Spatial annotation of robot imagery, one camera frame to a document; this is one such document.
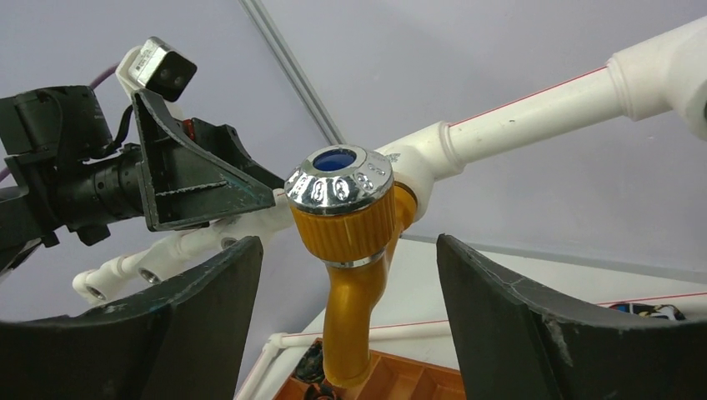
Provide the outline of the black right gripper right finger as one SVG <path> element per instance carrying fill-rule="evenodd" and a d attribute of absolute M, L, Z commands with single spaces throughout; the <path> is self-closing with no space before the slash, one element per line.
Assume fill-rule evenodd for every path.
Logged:
<path fill-rule="evenodd" d="M 436 252 L 467 398 L 705 398 L 705 320 L 597 306 L 447 234 Z"/>

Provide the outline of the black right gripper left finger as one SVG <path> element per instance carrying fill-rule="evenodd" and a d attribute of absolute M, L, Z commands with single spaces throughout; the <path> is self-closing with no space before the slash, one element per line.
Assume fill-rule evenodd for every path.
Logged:
<path fill-rule="evenodd" d="M 233 398 L 262 261 L 246 237 L 79 316 L 3 322 L 2 398 Z"/>

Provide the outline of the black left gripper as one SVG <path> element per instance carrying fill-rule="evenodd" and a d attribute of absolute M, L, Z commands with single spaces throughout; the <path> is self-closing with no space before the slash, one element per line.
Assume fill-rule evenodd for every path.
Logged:
<path fill-rule="evenodd" d="M 147 89 L 132 100 L 142 154 L 114 144 L 88 86 L 2 99 L 1 140 L 16 182 L 1 191 L 3 246 L 54 246 L 61 227 L 92 246 L 109 237 L 109 224 L 143 213 L 150 231 L 163 232 L 274 207 L 283 179 L 251 157 L 234 127 L 178 120 Z"/>

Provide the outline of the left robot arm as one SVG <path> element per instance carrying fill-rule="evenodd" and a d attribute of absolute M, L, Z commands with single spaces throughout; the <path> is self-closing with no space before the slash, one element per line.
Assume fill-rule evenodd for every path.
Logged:
<path fill-rule="evenodd" d="M 92 89 L 46 87 L 1 101 L 1 141 L 15 185 L 1 191 L 1 269 L 10 272 L 67 228 L 92 246 L 109 225 L 205 228 L 271 208 L 283 179 L 255 162 L 234 127 L 180 120 L 157 93 L 131 96 L 111 134 Z"/>

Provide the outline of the wooden compartment tray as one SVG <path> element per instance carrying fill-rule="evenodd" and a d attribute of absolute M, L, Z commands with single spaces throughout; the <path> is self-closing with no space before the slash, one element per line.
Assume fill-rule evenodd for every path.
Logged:
<path fill-rule="evenodd" d="M 458 370 L 393 354 L 372 351 L 370 375 L 356 387 L 337 387 L 325 378 L 339 399 L 465 399 Z M 303 399 L 306 383 L 293 378 L 294 370 L 273 397 Z"/>

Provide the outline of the comic print cloth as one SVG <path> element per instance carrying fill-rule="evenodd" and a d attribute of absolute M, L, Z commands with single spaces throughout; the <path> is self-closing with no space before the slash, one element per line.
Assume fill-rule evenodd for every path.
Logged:
<path fill-rule="evenodd" d="M 684 321 L 685 315 L 671 304 L 645 304 L 639 302 L 617 302 L 609 305 L 609 309 L 630 313 L 643 318 L 658 318 L 670 321 Z"/>

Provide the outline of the white pvc pipe frame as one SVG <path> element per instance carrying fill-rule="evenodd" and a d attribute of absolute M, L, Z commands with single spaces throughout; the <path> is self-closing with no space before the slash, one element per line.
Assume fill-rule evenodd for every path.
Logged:
<path fill-rule="evenodd" d="M 634 121 L 673 111 L 706 136 L 706 21 L 699 18 L 616 52 L 603 67 L 460 122 L 437 122 L 373 150 L 387 157 L 397 183 L 426 212 L 434 184 L 466 165 L 618 117 Z M 137 277 L 159 283 L 227 238 L 269 237 L 295 226 L 283 187 L 274 207 L 175 233 L 148 249 L 79 273 L 73 289 L 92 305 L 113 300 Z"/>

